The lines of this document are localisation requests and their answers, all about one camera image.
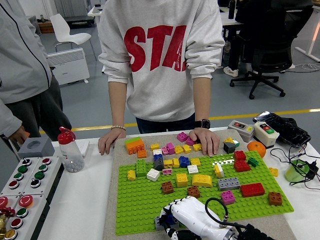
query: purple lego brick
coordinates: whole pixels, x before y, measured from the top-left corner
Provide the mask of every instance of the purple lego brick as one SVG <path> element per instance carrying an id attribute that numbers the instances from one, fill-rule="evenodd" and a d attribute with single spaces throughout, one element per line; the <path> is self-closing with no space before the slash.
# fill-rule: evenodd
<path id="1" fill-rule="evenodd" d="M 170 175 L 170 174 L 172 174 L 172 169 L 171 168 L 162 169 L 162 174 L 163 175 Z"/>
<path id="2" fill-rule="evenodd" d="M 189 145 L 190 147 L 192 147 L 194 144 L 196 144 L 197 142 L 196 141 L 193 141 L 192 139 L 191 139 L 191 137 L 189 137 L 188 136 L 188 138 L 187 138 L 187 140 L 186 140 L 186 142 L 185 142 L 185 144 L 187 144 L 187 145 Z"/>
<path id="3" fill-rule="evenodd" d="M 234 204 L 236 199 L 232 191 L 224 191 L 221 193 L 221 198 L 224 205 Z"/>
<path id="4" fill-rule="evenodd" d="M 176 138 L 183 143 L 188 139 L 188 135 L 185 134 L 184 132 L 181 132 L 176 136 Z"/>
<path id="5" fill-rule="evenodd" d="M 172 144 L 172 142 L 169 142 L 166 144 L 165 149 L 168 151 L 170 155 L 175 154 L 175 146 Z"/>
<path id="6" fill-rule="evenodd" d="M 162 154 L 163 155 L 168 155 L 169 154 L 169 152 L 167 151 L 165 146 L 163 146 L 161 149 L 162 149 Z"/>

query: desk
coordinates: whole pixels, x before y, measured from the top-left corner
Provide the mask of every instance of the desk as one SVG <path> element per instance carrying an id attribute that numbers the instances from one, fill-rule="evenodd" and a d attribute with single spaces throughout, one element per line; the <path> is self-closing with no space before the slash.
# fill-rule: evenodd
<path id="1" fill-rule="evenodd" d="M 226 127 L 212 128 L 211 130 L 223 130 Z M 154 136 L 155 133 L 142 134 Z M 98 138 L 90 140 L 89 149 L 85 157 L 86 165 L 78 173 L 64 171 L 55 195 L 50 205 L 50 211 L 42 227 L 39 240 L 101 240 L 105 226 L 107 211 L 107 199 L 112 175 L 113 151 L 110 155 L 101 156 L 98 152 Z M 60 155 L 57 142 L 53 142 L 56 150 L 55 155 Z M 282 148 L 286 152 L 289 147 L 284 143 L 276 143 L 276 148 Z M 263 158 L 268 167 L 279 169 L 279 177 L 276 178 L 286 197 L 294 208 L 294 212 L 284 215 L 297 240 L 318 239 L 320 236 L 320 190 L 306 189 L 303 184 L 289 186 L 284 178 L 287 170 L 286 163 L 270 156 L 270 149 Z M 308 144 L 306 152 L 311 156 L 319 156 L 317 151 Z M 313 162 L 307 156 L 300 159 Z M 311 188 L 320 188 L 318 181 L 313 180 L 307 185 Z"/>

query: red lego brick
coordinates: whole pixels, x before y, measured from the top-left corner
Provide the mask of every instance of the red lego brick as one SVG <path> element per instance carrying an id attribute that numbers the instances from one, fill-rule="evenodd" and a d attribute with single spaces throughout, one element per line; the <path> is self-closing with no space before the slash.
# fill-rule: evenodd
<path id="1" fill-rule="evenodd" d="M 269 192 L 269 205 L 281 206 L 282 205 L 282 197 L 279 192 Z"/>
<path id="2" fill-rule="evenodd" d="M 234 162 L 234 168 L 238 173 L 246 172 L 246 171 L 250 171 L 251 170 L 249 164 L 246 161 L 243 161 L 243 160 L 235 161 Z"/>
<path id="3" fill-rule="evenodd" d="M 266 192 L 264 186 L 262 186 L 260 182 L 242 185 L 240 191 L 244 198 L 262 196 Z"/>
<path id="4" fill-rule="evenodd" d="M 200 191 L 197 186 L 191 186 L 187 188 L 189 196 L 200 198 Z"/>
<path id="5" fill-rule="evenodd" d="M 236 161 L 246 160 L 246 155 L 244 151 L 235 151 L 233 157 Z"/>
<path id="6" fill-rule="evenodd" d="M 161 184 L 163 194 L 172 194 L 174 192 L 174 186 L 172 186 L 171 181 L 166 181 Z"/>

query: sweatshirt sleeve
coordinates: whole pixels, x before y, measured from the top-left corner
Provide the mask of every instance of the sweatshirt sleeve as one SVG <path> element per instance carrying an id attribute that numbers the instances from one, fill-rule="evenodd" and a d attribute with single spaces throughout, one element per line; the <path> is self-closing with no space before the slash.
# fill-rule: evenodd
<path id="1" fill-rule="evenodd" d="M 21 124 L 22 121 L 16 118 L 0 99 L 0 135 L 3 134 L 8 138 L 20 128 Z"/>
<path id="2" fill-rule="evenodd" d="M 220 11 L 215 2 L 207 16 L 194 22 L 186 41 L 186 65 L 193 79 L 212 78 L 224 44 Z"/>
<path id="3" fill-rule="evenodd" d="M 130 57 L 112 11 L 106 8 L 102 11 L 98 36 L 102 53 L 98 59 L 105 66 L 104 73 L 108 75 L 108 82 L 127 84 L 130 74 Z"/>

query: white sweatshirt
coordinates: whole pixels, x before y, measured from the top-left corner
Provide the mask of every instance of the white sweatshirt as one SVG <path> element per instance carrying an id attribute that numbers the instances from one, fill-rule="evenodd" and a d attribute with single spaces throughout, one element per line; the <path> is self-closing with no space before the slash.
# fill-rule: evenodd
<path id="1" fill-rule="evenodd" d="M 98 35 L 108 81 L 127 84 L 130 112 L 156 122 L 195 112 L 192 79 L 212 78 L 224 46 L 216 0 L 108 0 Z"/>

